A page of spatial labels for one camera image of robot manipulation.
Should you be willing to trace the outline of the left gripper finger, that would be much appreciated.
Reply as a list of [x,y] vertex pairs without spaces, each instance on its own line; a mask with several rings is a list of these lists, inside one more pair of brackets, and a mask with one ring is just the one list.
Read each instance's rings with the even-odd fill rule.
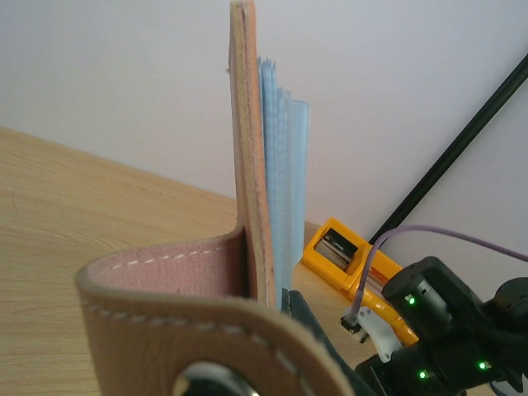
[[329,355],[337,363],[342,373],[354,391],[359,396],[375,396],[374,391],[366,382],[342,359],[334,345],[331,343],[323,327],[312,312],[303,295],[297,290],[281,291],[281,312],[305,326],[314,337],[321,342]]

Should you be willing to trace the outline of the pink leather card holder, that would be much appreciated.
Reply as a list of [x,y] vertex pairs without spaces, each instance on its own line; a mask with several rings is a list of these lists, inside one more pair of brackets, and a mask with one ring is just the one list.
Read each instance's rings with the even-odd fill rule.
[[276,307],[256,27],[254,3],[232,2],[235,228],[102,257],[74,278],[104,395],[173,395],[204,364],[260,395],[353,392],[324,345]]

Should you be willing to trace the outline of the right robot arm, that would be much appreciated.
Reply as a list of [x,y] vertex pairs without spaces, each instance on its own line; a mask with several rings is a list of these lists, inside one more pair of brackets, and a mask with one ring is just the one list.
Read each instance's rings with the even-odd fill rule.
[[494,381],[523,391],[527,376],[527,279],[503,283],[483,302],[436,257],[403,268],[382,295],[417,342],[361,362],[378,395],[461,395]]

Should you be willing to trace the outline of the yellow bin with black cards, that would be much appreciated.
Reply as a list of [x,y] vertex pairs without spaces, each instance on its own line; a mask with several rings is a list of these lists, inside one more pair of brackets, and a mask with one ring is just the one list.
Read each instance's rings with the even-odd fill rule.
[[329,218],[304,248],[302,262],[329,285],[353,295],[369,244],[335,218]]

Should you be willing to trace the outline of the black card stack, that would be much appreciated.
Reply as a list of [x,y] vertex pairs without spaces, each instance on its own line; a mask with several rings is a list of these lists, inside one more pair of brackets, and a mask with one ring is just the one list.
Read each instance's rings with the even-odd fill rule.
[[345,271],[356,255],[358,247],[335,229],[328,229],[315,244],[314,250]]

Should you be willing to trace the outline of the yellow bin with red cards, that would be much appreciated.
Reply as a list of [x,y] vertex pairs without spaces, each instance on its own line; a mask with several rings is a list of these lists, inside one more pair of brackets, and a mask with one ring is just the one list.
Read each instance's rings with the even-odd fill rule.
[[[353,300],[356,295],[370,249],[370,244],[360,247],[346,270],[348,275],[346,279],[346,296],[350,300]],[[399,341],[404,346],[410,346],[418,341],[417,335],[381,294],[389,279],[401,270],[402,267],[400,265],[388,258],[384,253],[377,251],[370,264],[361,305],[372,309],[378,314],[394,330]]]

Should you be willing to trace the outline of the right black frame post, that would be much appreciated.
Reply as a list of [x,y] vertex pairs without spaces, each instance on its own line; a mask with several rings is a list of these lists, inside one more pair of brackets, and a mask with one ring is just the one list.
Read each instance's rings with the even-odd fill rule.
[[431,165],[419,182],[405,196],[392,214],[383,222],[370,238],[373,244],[383,233],[401,225],[413,212],[432,187],[437,184],[447,170],[456,162],[462,153],[483,131],[494,116],[509,102],[517,90],[527,79],[527,55],[508,74],[505,80],[485,101],[471,118],[468,124],[457,134],[455,139],[442,152],[441,156]]

